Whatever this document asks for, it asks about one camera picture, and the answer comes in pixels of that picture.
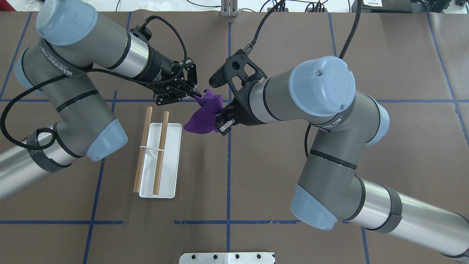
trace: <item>black bolt hole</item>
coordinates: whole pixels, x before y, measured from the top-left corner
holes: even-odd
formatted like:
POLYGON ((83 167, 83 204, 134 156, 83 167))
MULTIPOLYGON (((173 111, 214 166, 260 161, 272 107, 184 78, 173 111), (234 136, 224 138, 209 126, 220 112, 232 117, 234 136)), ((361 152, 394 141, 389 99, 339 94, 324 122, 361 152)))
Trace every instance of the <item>black bolt hole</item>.
POLYGON ((233 66, 233 69, 235 70, 239 70, 239 68, 241 68, 241 65, 239 65, 239 62, 237 61, 234 61, 231 65, 233 66))

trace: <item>white sticker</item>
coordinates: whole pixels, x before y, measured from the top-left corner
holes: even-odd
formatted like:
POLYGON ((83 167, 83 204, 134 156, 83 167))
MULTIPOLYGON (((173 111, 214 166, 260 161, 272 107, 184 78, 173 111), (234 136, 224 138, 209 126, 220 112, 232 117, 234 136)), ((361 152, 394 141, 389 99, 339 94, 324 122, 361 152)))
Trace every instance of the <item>white sticker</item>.
POLYGON ((363 0, 363 4, 371 7, 383 7, 381 0, 363 0))

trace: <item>light blue joint cap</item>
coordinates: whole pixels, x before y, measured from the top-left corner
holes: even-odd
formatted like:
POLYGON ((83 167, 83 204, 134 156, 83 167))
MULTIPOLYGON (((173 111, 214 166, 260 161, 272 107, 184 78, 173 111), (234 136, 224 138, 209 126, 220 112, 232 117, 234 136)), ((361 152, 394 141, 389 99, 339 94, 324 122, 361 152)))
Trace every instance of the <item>light blue joint cap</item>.
POLYGON ((368 141, 368 143, 366 143, 367 146, 370 146, 375 143, 378 143, 378 141, 380 141, 384 137, 384 135, 386 135, 387 130, 389 129, 389 114, 387 113, 386 109, 380 104, 378 104, 378 102, 376 102, 373 97, 369 95, 366 96, 370 97, 373 101, 375 101, 375 104, 378 106, 379 111, 378 131, 376 132, 376 135, 370 141, 368 141))
POLYGON ((78 42, 91 32, 98 12, 80 0, 47 0, 36 20, 39 35, 57 46, 78 42))
POLYGON ((337 222, 337 218, 324 205, 298 184, 290 209, 299 220, 318 229, 331 230, 337 222))
MULTIPOLYGON (((24 73, 23 69, 23 57, 24 54, 26 53, 26 50, 23 52, 23 55, 16 61, 15 64, 15 77, 16 80, 26 89, 31 89, 34 87, 32 83, 29 82, 28 78, 26 77, 26 74, 24 73)), ((35 90, 33 93, 40 94, 40 95, 45 95, 44 92, 41 90, 35 90)))
POLYGON ((101 160, 127 144, 127 140, 124 128, 115 119, 94 140, 86 155, 92 161, 101 160))
POLYGON ((290 96, 304 112, 331 116, 347 109, 355 97, 355 78, 347 64, 334 56, 305 61, 288 80, 290 96))

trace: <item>cable connector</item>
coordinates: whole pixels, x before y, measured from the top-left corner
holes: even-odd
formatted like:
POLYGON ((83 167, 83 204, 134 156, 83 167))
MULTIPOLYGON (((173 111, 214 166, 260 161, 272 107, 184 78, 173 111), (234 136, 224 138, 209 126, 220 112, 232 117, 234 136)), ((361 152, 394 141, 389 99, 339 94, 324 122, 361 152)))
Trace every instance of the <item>cable connector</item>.
POLYGON ((252 49, 254 49, 254 45, 256 44, 256 41, 253 40, 251 41, 251 43, 249 43, 245 48, 244 48, 244 53, 246 55, 249 55, 249 53, 251 53, 252 49))

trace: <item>blue tape line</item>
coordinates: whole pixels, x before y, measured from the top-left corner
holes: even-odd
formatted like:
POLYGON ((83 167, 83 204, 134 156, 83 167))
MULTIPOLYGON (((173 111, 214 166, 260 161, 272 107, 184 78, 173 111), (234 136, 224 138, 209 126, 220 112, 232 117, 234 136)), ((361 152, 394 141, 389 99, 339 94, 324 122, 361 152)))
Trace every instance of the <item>blue tape line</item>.
POLYGON ((90 221, 74 220, 0 220, 1 225, 89 225, 90 221))
POLYGON ((452 103, 452 100, 376 100, 378 103, 452 103))
MULTIPOLYGON (((10 102, 11 99, 1 99, 0 102, 10 102)), ((18 102, 49 102, 48 99, 21 99, 18 102)))
MULTIPOLYGON (((105 99, 105 102, 111 103, 113 100, 112 99, 105 99)), ((154 103, 155 101, 153 99, 116 99, 117 103, 154 103)), ((194 99, 187 99, 187 100, 182 100, 181 103, 196 103, 197 101, 194 99)))
POLYGON ((124 221, 93 221, 94 225, 123 225, 124 221))
POLYGON ((365 228, 361 227, 361 229, 362 229, 363 249, 365 251, 365 261, 366 261, 366 264, 370 264, 370 256, 368 255, 368 244, 366 243, 365 228))
POLYGON ((461 111, 459 110, 458 103, 456 102, 456 97, 454 96, 454 91, 453 87, 451 86, 451 82, 449 81, 448 73, 446 71, 445 64, 443 63, 443 59, 441 58, 441 54, 438 48, 437 40, 435 38, 435 34, 433 32, 433 26, 431 25, 431 19, 430 19, 430 13, 427 11, 427 20, 428 20, 428 26, 430 27, 430 33, 431 33, 431 38, 433 40, 433 44, 435 45, 435 49, 437 51, 438 59, 441 64, 441 68, 443 69, 443 74, 445 75, 446 83, 448 84, 449 92, 451 94, 451 98, 453 99, 454 107, 456 108, 456 113, 458 114, 459 118, 459 123, 461 124, 462 127, 462 133, 464 134, 464 138, 466 139, 466 143, 469 147, 469 136, 468 132, 466 131, 466 126, 464 125, 464 121, 462 120, 461 116, 461 111))
MULTIPOLYGON (((117 91, 114 92, 113 104, 111 106, 111 112, 113 113, 115 109, 116 98, 117 98, 117 91)), ((85 248, 85 254, 83 257, 83 264, 86 264, 86 262, 88 261, 88 253, 90 251, 91 237, 93 235, 94 218, 96 215, 96 208, 98 207, 99 190, 101 189, 101 180, 103 178, 104 161, 105 159, 101 161, 101 167, 99 169, 98 183, 96 184, 96 192, 94 195, 93 210, 91 212, 90 228, 88 229, 88 238, 86 239, 86 248, 85 248)))
POLYGON ((231 224, 231 131, 228 132, 228 164, 227 164, 227 252, 230 252, 231 224))
POLYGON ((23 42, 24 35, 26 34, 26 29, 28 28, 29 22, 31 20, 31 15, 32 15, 32 12, 30 12, 28 19, 26 20, 26 24, 24 25, 24 29, 23 29, 23 33, 21 34, 20 41, 18 42, 18 45, 16 46, 15 54, 13 55, 13 59, 11 60, 11 63, 10 63, 10 68, 8 68, 7 76, 5 77, 5 81, 3 82, 3 87, 0 91, 0 99, 3 97, 3 93, 5 92, 5 88, 7 87, 7 82, 8 82, 8 79, 10 78, 13 65, 16 62, 16 56, 18 56, 18 51, 20 50, 21 43, 23 42))
MULTIPOLYGON (((231 56, 231 22, 228 23, 228 57, 231 56)), ((231 103, 231 88, 228 86, 228 103, 231 103)))
POLYGON ((174 221, 175 225, 226 225, 226 220, 183 220, 174 221))
MULTIPOLYGON (((0 220, 0 225, 89 225, 87 220, 0 220)), ((94 221, 95 225, 123 225, 124 221, 94 221)))
POLYGON ((228 57, 231 56, 231 23, 228 23, 228 57))
MULTIPOLYGON (((230 225, 265 225, 265 224, 280 224, 280 225, 294 225, 301 223, 301 220, 230 220, 230 225)), ((175 225, 226 225, 225 220, 176 220, 175 225)))
POLYGON ((111 112, 114 113, 114 108, 116 106, 117 91, 114 91, 113 104, 111 106, 111 112))
MULTIPOLYGON (((231 56, 231 22, 228 23, 228 56, 231 56)), ((228 86, 228 102, 231 103, 231 89, 228 86)), ((227 252, 230 252, 231 234, 231 131, 228 132, 228 152, 227 152, 227 252)))
POLYGON ((329 28, 331 29, 332 48, 334 50, 334 56, 337 57, 337 51, 335 49, 334 27, 332 25, 332 15, 331 13, 327 13, 327 14, 329 15, 329 28))
POLYGON ((126 26, 126 30, 129 31, 129 28, 130 28, 130 18, 132 17, 132 12, 129 12, 129 17, 127 18, 127 26, 126 26))
MULTIPOLYGON (((10 102, 11 99, 0 99, 0 102, 10 102)), ((376 100, 378 103, 453 103, 453 100, 376 100)), ((49 102, 48 99, 21 99, 18 102, 49 102)), ((112 103, 113 99, 105 99, 105 102, 112 103)), ((151 103, 152 99, 116 99, 117 103, 151 103)), ((183 103, 195 103, 196 100, 182 100, 183 103)), ((469 103, 469 100, 456 100, 457 103, 469 103)))
POLYGON ((266 225, 266 224, 295 225, 295 224, 301 223, 301 220, 231 220, 230 223, 234 225, 266 225))
POLYGON ((90 251, 90 243, 91 243, 92 234, 93 234, 93 224, 90 224, 90 228, 88 229, 88 238, 86 239, 85 254, 83 256, 83 264, 86 264, 88 262, 88 253, 90 251))

